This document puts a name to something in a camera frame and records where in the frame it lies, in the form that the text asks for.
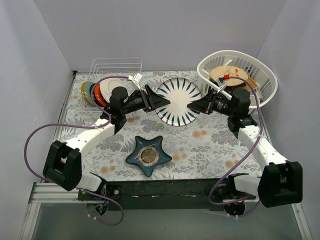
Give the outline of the orange red round plate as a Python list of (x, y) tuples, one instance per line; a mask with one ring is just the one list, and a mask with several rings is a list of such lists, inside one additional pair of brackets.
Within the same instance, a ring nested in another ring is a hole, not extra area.
[(100, 84), (97, 84), (94, 88), (94, 99), (98, 106), (105, 107), (107, 105), (107, 102), (102, 96), (101, 90), (100, 90)]

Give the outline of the white blue-striped plate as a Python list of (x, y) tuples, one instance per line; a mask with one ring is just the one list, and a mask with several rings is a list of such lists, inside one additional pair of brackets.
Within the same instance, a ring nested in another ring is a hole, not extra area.
[(164, 81), (155, 92), (170, 104), (155, 110), (160, 120), (170, 126), (181, 127), (192, 123), (199, 112), (187, 107), (202, 98), (197, 85), (186, 78), (176, 77)]

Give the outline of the blue floral green plate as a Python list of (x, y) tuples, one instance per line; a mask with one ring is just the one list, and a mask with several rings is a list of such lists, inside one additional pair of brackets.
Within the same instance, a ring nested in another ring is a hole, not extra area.
[(91, 105), (92, 107), (95, 107), (96, 105), (95, 105), (95, 102), (92, 100), (92, 98), (91, 98), (91, 91), (90, 91), (90, 89), (91, 89), (91, 87), (94, 85), (94, 83), (93, 82), (91, 82), (91, 81), (86, 81), (85, 83), (84, 83), (84, 88), (83, 88), (83, 90), (84, 90), (84, 96), (85, 96), (85, 98), (86, 98), (86, 101), (87, 101), (87, 104), (88, 105)]

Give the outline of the yellow patterned round plate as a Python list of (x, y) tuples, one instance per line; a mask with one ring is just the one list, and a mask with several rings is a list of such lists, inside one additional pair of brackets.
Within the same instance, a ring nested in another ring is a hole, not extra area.
[(87, 97), (86, 97), (86, 94), (85, 94), (85, 85), (86, 85), (86, 81), (82, 83), (81, 85), (81, 95), (82, 95), (82, 98), (83, 100), (89, 105), (89, 106), (92, 106), (91, 103), (88, 101)]

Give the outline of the dark brown plate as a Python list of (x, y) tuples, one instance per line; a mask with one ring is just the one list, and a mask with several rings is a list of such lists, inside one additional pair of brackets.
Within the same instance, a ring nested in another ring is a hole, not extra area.
[(95, 96), (95, 90), (94, 90), (94, 86), (95, 86), (95, 83), (92, 83), (90, 88), (89, 88), (89, 93), (90, 93), (90, 100), (92, 102), (92, 104), (95, 104), (95, 105), (99, 105), (99, 102)]

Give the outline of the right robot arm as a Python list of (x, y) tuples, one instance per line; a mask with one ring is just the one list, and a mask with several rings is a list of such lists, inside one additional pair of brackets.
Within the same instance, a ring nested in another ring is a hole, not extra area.
[(230, 184), (226, 186), (230, 198), (237, 199), (246, 193), (258, 197), (266, 208), (300, 203), (303, 200), (303, 168), (297, 161), (289, 161), (281, 155), (262, 136), (263, 126), (249, 114), (250, 103), (250, 93), (237, 88), (230, 100), (211, 90), (187, 107), (202, 114), (226, 115), (230, 132), (248, 148), (245, 156), (253, 156), (262, 169), (261, 177), (231, 176)]

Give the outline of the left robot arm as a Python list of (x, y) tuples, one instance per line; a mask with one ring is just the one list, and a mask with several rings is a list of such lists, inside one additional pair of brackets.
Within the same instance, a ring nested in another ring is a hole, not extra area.
[(126, 115), (138, 110), (146, 113), (171, 102), (156, 94), (146, 85), (144, 90), (135, 90), (131, 95), (125, 87), (112, 90), (104, 112), (93, 124), (76, 137), (60, 142), (56, 140), (49, 148), (43, 168), (43, 176), (66, 191), (86, 189), (95, 200), (106, 196), (103, 179), (82, 169), (82, 161), (87, 154), (102, 141), (118, 133), (127, 122)]

